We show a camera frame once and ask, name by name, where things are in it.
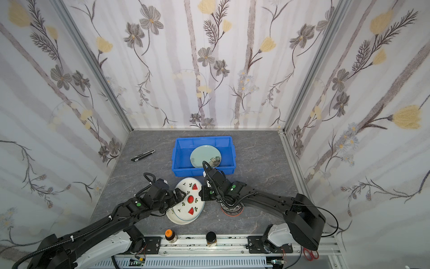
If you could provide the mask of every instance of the gray marble tabletop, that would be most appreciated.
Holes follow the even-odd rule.
[[[227,175],[230,181],[242,181],[257,190],[276,195],[295,196],[294,183],[280,137],[276,131],[133,131],[101,195],[92,222],[108,215],[115,205],[131,198],[147,185],[144,172],[167,180],[171,188],[183,179],[172,172],[172,151],[178,137],[232,136],[236,148],[236,170]],[[155,149],[151,156],[132,162],[130,158]],[[196,177],[203,182],[203,176]],[[269,224],[283,221],[252,207],[245,207],[237,217],[225,215],[216,202],[206,202],[200,216],[187,225],[172,223],[167,216],[149,217],[136,224],[143,234],[164,234],[173,229],[178,234],[261,234]]]

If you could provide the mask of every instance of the white plate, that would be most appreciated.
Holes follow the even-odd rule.
[[[201,201],[199,196],[202,184],[193,177],[187,177],[181,180],[175,188],[179,188],[187,195],[181,203],[169,208],[166,215],[169,220],[179,225],[191,223],[200,215],[205,205],[205,202]],[[191,203],[188,200],[190,196],[193,197]]]
[[[193,150],[190,161],[195,168],[202,168],[203,161],[207,161],[211,167],[217,167],[221,163],[221,153],[214,146],[203,145]]]

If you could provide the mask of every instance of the wallpaper panel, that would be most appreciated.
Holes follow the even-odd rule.
[[[64,1],[134,128],[281,128],[337,1]]]
[[[429,13],[353,1],[288,131],[351,269],[428,268]]]
[[[128,131],[49,1],[0,2],[0,267],[85,227]]]

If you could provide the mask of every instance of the light green plate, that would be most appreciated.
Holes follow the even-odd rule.
[[[195,168],[202,168],[203,161],[207,161],[211,167],[217,167],[221,163],[221,153],[216,147],[203,145],[193,150],[190,161]]]

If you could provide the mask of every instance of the blue tray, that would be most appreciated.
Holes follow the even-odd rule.
[[[191,152],[202,145],[216,147],[221,153],[221,163],[217,167],[226,175],[236,168],[236,150],[231,136],[205,136],[177,138],[172,154],[172,171],[175,176],[203,176],[203,168],[194,168],[190,161]]]

